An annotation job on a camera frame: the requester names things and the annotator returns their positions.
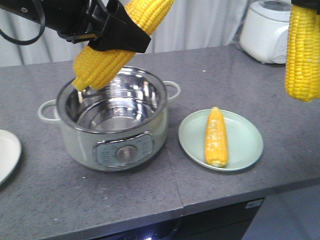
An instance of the yellow corn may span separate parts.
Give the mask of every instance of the yellow corn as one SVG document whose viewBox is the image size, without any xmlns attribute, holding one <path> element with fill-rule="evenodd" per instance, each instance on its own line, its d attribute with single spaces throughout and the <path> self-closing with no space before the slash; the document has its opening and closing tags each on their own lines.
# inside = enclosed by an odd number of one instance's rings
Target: yellow corn
<svg viewBox="0 0 320 240">
<path fill-rule="evenodd" d="M 285 88 L 303 102 L 320 98 L 320 15 L 315 9 L 292 5 Z"/>
<path fill-rule="evenodd" d="M 131 0 L 125 6 L 125 10 L 135 24 L 151 35 L 173 3 L 174 0 Z M 72 83 L 78 91 L 82 91 L 87 86 L 101 89 L 135 54 L 133 51 L 120 49 L 95 51 L 87 45 L 73 63 L 76 78 Z"/>
<path fill-rule="evenodd" d="M 210 111 L 204 141 L 207 164 L 223 168 L 228 163 L 228 138 L 224 115 L 218 107 Z"/>
</svg>

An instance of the gray countertop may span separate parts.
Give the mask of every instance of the gray countertop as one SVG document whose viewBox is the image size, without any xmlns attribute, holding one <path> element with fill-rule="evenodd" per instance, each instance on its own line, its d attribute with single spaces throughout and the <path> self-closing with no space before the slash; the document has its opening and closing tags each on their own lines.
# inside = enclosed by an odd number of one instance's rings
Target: gray countertop
<svg viewBox="0 0 320 240">
<path fill-rule="evenodd" d="M 320 100 L 290 98 L 284 65 L 261 64 L 234 46 L 138 54 L 128 65 L 174 81 L 182 92 L 169 107 L 165 146 L 121 172 L 78 164 L 59 128 L 38 119 L 38 107 L 74 77 L 72 62 L 0 68 L 0 129 L 22 145 L 0 186 L 1 240 L 92 239 L 320 183 Z M 181 121 L 212 106 L 259 129 L 264 150 L 252 167 L 210 170 L 181 148 Z"/>
</svg>

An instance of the pot handle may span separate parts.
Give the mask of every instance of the pot handle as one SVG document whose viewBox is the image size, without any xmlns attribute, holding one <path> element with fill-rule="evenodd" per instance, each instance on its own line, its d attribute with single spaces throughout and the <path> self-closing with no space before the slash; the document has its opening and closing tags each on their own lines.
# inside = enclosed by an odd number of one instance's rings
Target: pot handle
<svg viewBox="0 0 320 240">
<path fill-rule="evenodd" d="M 180 93 L 181 93 L 181 88 L 180 88 L 180 86 L 179 86 L 177 83 L 175 83 L 175 82 L 173 82 L 173 81 L 163 81 L 163 84 L 164 84 L 166 87 L 167 87 L 167 86 L 170 86 L 170 87 L 174 87 L 174 88 L 176 89 L 175 95 L 168 97 L 168 104 L 171 104 L 171 103 L 173 103 L 173 102 L 177 99 L 177 97 L 180 95 Z"/>
<path fill-rule="evenodd" d="M 49 100 L 41 104 L 41 106 L 38 108 L 38 117 L 41 121 L 48 123 L 48 124 L 58 124 L 60 122 L 59 118 L 47 118 L 44 116 L 44 110 L 48 107 L 56 106 L 57 100 Z"/>
</svg>

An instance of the white plate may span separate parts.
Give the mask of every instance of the white plate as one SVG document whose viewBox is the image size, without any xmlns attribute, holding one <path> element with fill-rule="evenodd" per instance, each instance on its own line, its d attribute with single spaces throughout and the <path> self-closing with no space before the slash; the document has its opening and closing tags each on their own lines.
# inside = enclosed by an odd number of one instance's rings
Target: white plate
<svg viewBox="0 0 320 240">
<path fill-rule="evenodd" d="M 215 167 L 205 161 L 205 134 L 210 109 L 196 111 L 179 126 L 179 141 L 184 151 L 198 164 L 217 171 L 231 172 L 245 169 L 260 158 L 264 143 L 258 129 L 244 117 L 221 110 L 228 139 L 228 164 Z"/>
<path fill-rule="evenodd" d="M 15 169 L 21 154 L 21 143 L 16 135 L 0 129 L 0 184 Z"/>
</svg>

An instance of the white appliance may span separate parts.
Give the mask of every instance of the white appliance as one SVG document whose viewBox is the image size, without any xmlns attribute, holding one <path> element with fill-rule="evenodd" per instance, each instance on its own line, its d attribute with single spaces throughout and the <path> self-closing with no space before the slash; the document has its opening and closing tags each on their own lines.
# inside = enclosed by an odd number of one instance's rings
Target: white appliance
<svg viewBox="0 0 320 240">
<path fill-rule="evenodd" d="M 240 34 L 243 50 L 262 63 L 286 63 L 290 12 L 288 1 L 253 2 Z"/>
</svg>

